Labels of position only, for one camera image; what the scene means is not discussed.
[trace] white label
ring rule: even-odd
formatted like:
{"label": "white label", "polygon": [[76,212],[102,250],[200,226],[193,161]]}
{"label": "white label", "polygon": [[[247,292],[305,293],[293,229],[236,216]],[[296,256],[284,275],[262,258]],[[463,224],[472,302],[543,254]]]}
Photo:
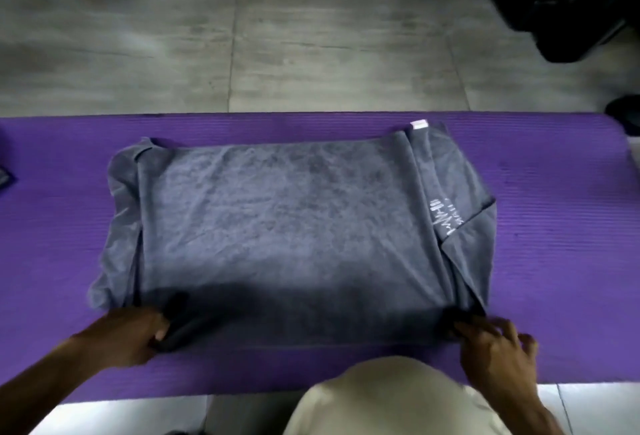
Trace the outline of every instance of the white label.
{"label": "white label", "polygon": [[415,122],[412,122],[411,125],[413,125],[413,130],[416,131],[417,129],[425,129],[426,127],[428,127],[429,122],[427,122],[423,118],[422,120],[416,120]]}

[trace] purple yoga mat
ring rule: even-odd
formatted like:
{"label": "purple yoga mat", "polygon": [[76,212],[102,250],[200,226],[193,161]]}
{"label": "purple yoga mat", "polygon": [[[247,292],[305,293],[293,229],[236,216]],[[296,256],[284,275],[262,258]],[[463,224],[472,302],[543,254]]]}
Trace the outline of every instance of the purple yoga mat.
{"label": "purple yoga mat", "polygon": [[[180,145],[345,140],[443,120],[498,200],[490,310],[541,344],[541,383],[640,381],[640,180],[601,115],[342,113],[0,120],[0,382],[97,313],[86,291],[113,214],[106,167],[150,136]],[[69,400],[304,388],[367,358],[416,356],[457,379],[458,349],[340,346],[159,356]]]}

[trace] person's left hand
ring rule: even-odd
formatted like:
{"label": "person's left hand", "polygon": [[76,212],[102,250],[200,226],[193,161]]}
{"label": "person's left hand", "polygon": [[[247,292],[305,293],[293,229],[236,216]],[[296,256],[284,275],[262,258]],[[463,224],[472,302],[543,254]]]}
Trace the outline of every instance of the person's left hand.
{"label": "person's left hand", "polygon": [[160,341],[169,321],[150,307],[111,310],[62,345],[81,351],[96,369],[128,367],[146,363],[155,352],[149,343]]}

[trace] folded shirt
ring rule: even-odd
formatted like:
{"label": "folded shirt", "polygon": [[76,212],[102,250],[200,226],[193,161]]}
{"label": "folded shirt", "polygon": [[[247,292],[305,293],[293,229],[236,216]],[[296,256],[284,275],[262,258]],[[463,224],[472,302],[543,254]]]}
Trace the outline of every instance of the folded shirt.
{"label": "folded shirt", "polygon": [[162,310],[165,350],[435,342],[445,309],[486,308],[496,207],[444,126],[425,125],[122,150],[90,304]]}

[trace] forearm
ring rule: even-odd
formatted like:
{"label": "forearm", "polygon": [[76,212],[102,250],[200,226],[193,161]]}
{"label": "forearm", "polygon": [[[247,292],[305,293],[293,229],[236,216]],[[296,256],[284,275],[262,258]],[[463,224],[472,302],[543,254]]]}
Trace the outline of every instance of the forearm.
{"label": "forearm", "polygon": [[0,386],[0,433],[24,435],[100,369],[67,341]]}
{"label": "forearm", "polygon": [[555,417],[539,399],[496,400],[490,405],[513,435],[563,435]]}

